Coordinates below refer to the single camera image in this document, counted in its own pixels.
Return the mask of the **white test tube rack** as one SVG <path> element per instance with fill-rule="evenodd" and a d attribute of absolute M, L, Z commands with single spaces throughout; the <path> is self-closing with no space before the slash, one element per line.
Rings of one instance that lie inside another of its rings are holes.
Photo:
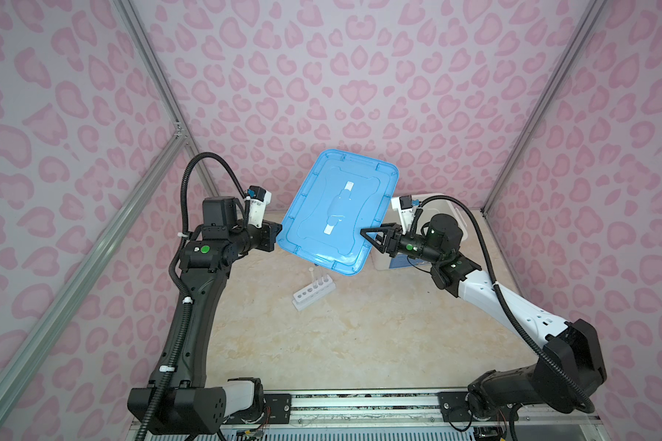
<path fill-rule="evenodd" d="M 317 301 L 323 299 L 327 294 L 336 289 L 336 284 L 331 277 L 325 275 L 316 279 L 311 284 L 307 285 L 300 290 L 297 290 L 292 295 L 292 305 L 298 312 L 303 311 Z"/>

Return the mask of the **aluminium frame strut left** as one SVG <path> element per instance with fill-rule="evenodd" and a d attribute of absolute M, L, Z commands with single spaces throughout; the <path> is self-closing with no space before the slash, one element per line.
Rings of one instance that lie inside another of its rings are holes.
<path fill-rule="evenodd" d="M 32 328 L 13 358 L 0 372 L 0 428 L 71 322 L 86 295 L 96 285 L 143 208 L 185 149 L 188 138 L 189 134 L 185 130 L 172 136 L 165 149 L 99 235 L 88 255 L 57 293 L 40 321 Z"/>

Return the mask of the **white plastic storage bin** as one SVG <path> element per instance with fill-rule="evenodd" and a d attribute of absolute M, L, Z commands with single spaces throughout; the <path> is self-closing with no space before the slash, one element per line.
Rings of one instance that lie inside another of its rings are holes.
<path fill-rule="evenodd" d="M 412 204 L 413 204 L 413 215 L 414 219 L 417 219 L 417 231 L 416 235 L 426 235 L 428 233 L 428 223 L 431 221 L 431 218 L 437 214 L 448 214 L 456 220 L 461 232 L 461 244 L 465 243 L 469 239 L 468 223 L 463 216 L 463 210 L 456 206 L 454 203 L 447 200 L 437 200 L 428 204 L 422 211 L 421 215 L 417 216 L 416 211 L 419 208 L 421 202 L 427 198 L 438 196 L 438 193 L 428 193 L 428 194 L 415 194 L 412 195 Z M 411 227 L 411 222 L 408 220 L 407 215 L 401 215 L 399 211 L 395 210 L 393 204 L 386 211 L 384 218 L 384 223 L 398 223 L 400 226 L 404 225 L 408 228 Z M 376 248 L 371 248 L 371 262 L 376 270 L 390 270 L 397 268 L 410 268 L 412 264 L 416 266 L 425 266 L 426 262 L 420 259 L 409 259 L 408 257 L 402 257 L 398 254 L 396 257 L 390 257 L 389 255 L 382 255 Z"/>

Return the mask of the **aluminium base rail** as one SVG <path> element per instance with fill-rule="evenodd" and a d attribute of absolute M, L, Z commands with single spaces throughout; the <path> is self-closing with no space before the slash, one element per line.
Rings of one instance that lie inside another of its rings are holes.
<path fill-rule="evenodd" d="M 466 392 L 444 389 L 268 391 L 252 424 L 227 419 L 211 440 L 607 440 L 597 415 L 527 405 L 474 419 Z"/>

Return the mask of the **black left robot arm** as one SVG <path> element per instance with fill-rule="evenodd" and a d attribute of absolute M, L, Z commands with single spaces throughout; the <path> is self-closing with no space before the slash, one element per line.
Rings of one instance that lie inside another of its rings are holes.
<path fill-rule="evenodd" d="M 258 378 L 206 384 L 206 356 L 218 303 L 233 264 L 252 250 L 273 251 L 281 224 L 249 222 L 235 198 L 207 198 L 203 222 L 184 232 L 168 273 L 178 289 L 167 341 L 145 387 L 133 388 L 127 408 L 140 423 L 136 439 L 149 435 L 221 435 L 230 417 L 252 423 L 268 417 Z"/>

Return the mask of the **blue plastic bin lid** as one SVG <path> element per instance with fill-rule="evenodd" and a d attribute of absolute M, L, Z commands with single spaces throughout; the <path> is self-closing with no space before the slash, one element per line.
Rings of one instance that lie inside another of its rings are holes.
<path fill-rule="evenodd" d="M 358 274 L 371 250 L 360 231 L 382 224 L 398 180 L 397 166 L 386 161 L 322 152 L 283 218 L 277 245 L 340 275 Z"/>

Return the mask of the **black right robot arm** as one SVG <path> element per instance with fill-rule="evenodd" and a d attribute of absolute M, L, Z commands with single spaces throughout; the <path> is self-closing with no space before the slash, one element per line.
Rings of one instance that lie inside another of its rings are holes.
<path fill-rule="evenodd" d="M 460 250 L 457 220 L 438 214 L 419 233 L 386 223 L 360 232 L 377 251 L 430 264 L 440 290 L 466 301 L 514 332 L 537 356 L 535 363 L 490 370 L 467 388 L 470 415 L 485 420 L 504 407 L 545 404 L 559 413 L 594 413 L 592 394 L 607 378 L 598 333 L 588 322 L 570 322 L 504 288 L 491 266 L 480 266 Z"/>

